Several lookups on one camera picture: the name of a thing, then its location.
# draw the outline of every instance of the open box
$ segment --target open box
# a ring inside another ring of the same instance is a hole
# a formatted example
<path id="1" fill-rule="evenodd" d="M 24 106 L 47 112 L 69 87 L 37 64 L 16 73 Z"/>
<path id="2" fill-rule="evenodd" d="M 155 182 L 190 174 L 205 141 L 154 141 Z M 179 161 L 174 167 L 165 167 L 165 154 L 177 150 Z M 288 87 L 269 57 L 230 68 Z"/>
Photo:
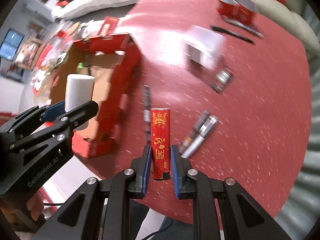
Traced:
<path id="1" fill-rule="evenodd" d="M 140 57 L 137 45 L 127 33 L 78 40 L 71 46 L 66 61 L 58 70 L 59 78 L 51 88 L 50 98 L 52 104 L 64 100 L 67 76 L 76 73 L 78 64 L 89 58 L 91 75 L 96 78 L 92 100 L 99 104 L 99 112 L 86 129 L 75 132 L 73 145 L 83 157 L 108 154 L 114 148 L 116 125 L 124 110 L 123 101 L 130 92 L 133 69 Z M 87 74 L 87 69 L 83 68 L 80 73 Z"/>

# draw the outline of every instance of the red cardboard box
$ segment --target red cardboard box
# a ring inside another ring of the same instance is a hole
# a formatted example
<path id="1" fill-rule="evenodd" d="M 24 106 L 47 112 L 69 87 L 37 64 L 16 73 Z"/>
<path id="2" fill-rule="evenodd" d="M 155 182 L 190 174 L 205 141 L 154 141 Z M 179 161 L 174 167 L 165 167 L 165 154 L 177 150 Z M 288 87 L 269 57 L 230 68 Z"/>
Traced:
<path id="1" fill-rule="evenodd" d="M 170 179 L 170 109 L 151 109 L 153 179 Z"/>

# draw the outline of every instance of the sofa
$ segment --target sofa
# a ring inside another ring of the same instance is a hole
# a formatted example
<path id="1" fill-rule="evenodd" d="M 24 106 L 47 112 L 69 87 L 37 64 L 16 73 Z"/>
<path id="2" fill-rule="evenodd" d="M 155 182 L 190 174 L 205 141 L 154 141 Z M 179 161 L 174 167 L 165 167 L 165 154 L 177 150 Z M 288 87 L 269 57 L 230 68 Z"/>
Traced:
<path id="1" fill-rule="evenodd" d="M 286 0 L 286 4 L 277 0 L 251 0 L 258 13 L 271 19 L 287 32 L 298 38 L 304 45 L 308 61 L 320 54 L 320 43 L 310 25 L 303 19 L 307 3 L 305 0 Z"/>

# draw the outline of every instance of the round table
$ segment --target round table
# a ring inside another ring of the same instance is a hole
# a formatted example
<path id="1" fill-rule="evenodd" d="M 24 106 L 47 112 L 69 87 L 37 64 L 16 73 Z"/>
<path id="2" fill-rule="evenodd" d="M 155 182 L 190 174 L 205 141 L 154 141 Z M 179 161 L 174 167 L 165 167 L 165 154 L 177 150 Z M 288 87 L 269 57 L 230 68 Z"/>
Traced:
<path id="1" fill-rule="evenodd" d="M 171 109 L 171 144 L 188 135 L 208 109 L 220 123 L 192 156 L 193 168 L 223 180 L 235 178 L 271 215 L 283 206 L 300 171 L 311 123 L 311 82 L 302 43 L 262 15 L 260 39 L 229 25 L 216 13 L 217 0 L 140 0 L 116 28 L 131 33 L 142 52 L 142 76 L 118 152 L 81 161 L 101 178 L 111 178 L 140 157 L 145 144 L 143 84 L 152 107 Z M 217 25 L 254 40 L 226 36 L 223 57 L 234 78 L 216 93 L 186 70 L 184 33 L 191 25 Z M 175 198 L 173 182 L 149 181 L 140 201 L 171 218 L 192 223 L 191 200 Z"/>

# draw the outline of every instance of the wire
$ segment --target wire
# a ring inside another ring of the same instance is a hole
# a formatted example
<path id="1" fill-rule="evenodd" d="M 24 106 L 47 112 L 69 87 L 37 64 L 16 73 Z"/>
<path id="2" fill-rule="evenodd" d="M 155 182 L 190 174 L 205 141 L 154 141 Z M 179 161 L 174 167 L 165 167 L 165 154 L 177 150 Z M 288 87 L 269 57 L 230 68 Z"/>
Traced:
<path id="1" fill-rule="evenodd" d="M 61 206 L 63 203 L 43 203 L 45 206 Z"/>
<path id="2" fill-rule="evenodd" d="M 151 233 L 150 235 L 146 236 L 145 238 L 143 238 L 143 239 L 141 239 L 141 240 L 147 240 L 147 239 L 149 239 L 150 237 L 152 237 L 152 236 L 154 236 L 154 235 L 156 235 L 156 234 L 162 233 L 162 232 L 166 231 L 167 229 L 169 229 L 169 228 L 172 226 L 172 224 L 173 224 L 173 220 L 172 220 L 171 218 L 169 218 L 169 219 L 170 219 L 170 224 L 169 224 L 166 228 L 161 229 L 161 230 L 158 230 L 158 231 L 156 231 L 156 232 L 153 232 L 153 233 Z"/>

